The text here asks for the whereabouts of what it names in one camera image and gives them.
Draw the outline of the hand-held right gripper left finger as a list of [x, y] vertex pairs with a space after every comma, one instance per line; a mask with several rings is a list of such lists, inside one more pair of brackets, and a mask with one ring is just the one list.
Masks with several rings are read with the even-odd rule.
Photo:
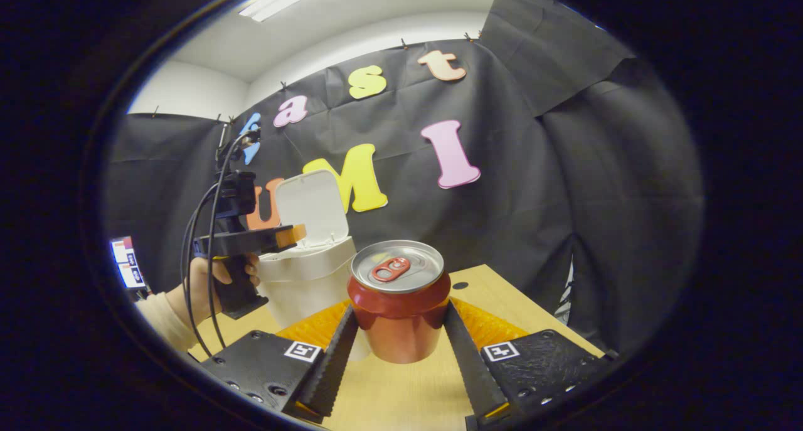
[[342, 301], [277, 333], [250, 331], [201, 365], [273, 413], [322, 423], [332, 415], [357, 333], [352, 303]]

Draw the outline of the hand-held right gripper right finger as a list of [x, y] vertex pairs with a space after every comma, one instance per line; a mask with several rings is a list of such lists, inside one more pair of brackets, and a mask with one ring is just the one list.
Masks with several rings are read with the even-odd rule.
[[619, 357], [594, 354], [556, 329], [529, 333], [456, 297], [444, 328], [471, 404], [469, 429], [545, 423]]

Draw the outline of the white desktop garbage bin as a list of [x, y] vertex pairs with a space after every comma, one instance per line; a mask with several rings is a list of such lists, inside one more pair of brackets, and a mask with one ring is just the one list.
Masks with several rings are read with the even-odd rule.
[[349, 262], [356, 254], [335, 174], [315, 170], [275, 189], [281, 225], [304, 225], [295, 248], [259, 257], [258, 294], [279, 328], [349, 299]]

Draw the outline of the red pop can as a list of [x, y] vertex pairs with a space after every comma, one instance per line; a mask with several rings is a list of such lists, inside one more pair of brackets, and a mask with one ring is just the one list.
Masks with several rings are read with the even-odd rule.
[[416, 363], [438, 345], [451, 280], [444, 257], [415, 240], [385, 240], [351, 260], [347, 291], [373, 354]]

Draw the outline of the wooden desktop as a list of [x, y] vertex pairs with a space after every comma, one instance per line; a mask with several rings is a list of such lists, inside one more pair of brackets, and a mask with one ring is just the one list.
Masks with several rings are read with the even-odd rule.
[[[487, 265], [462, 269], [451, 274], [451, 280], [451, 297], [478, 306], [529, 333], [556, 329], [594, 354], [604, 353], [529, 300]], [[227, 346], [253, 330], [269, 333], [284, 330], [265, 309], [239, 320], [221, 317], [220, 322]], [[209, 323], [201, 325], [201, 337], [210, 354], [200, 348], [190, 351], [200, 363], [225, 349]], [[236, 393], [226, 383], [224, 385]], [[273, 413], [249, 397], [236, 394], [249, 400], [258, 410]], [[333, 431], [504, 431], [465, 426], [472, 408], [445, 328], [440, 330], [434, 352], [416, 363], [388, 363], [373, 354], [359, 360], [349, 358], [332, 414], [322, 423], [306, 422], [284, 413], [273, 414], [311, 431], [324, 431], [325, 428]]]

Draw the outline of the computer monitor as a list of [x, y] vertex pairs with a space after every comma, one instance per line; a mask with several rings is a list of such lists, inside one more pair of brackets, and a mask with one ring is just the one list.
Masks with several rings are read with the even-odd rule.
[[113, 260], [117, 264], [119, 279], [127, 290], [148, 290], [137, 255], [133, 248], [132, 237], [115, 237], [110, 240]]

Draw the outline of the black backdrop cloth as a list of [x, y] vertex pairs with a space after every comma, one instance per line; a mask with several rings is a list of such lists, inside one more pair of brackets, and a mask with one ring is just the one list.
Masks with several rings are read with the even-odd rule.
[[275, 189], [335, 174], [356, 253], [415, 240], [445, 271], [487, 265], [602, 351], [671, 313], [705, 194], [691, 131], [634, 49], [559, 0], [303, 0], [226, 13], [147, 80], [115, 125], [98, 193], [148, 289], [184, 317], [186, 232], [209, 234], [223, 145], [260, 140], [246, 229]]

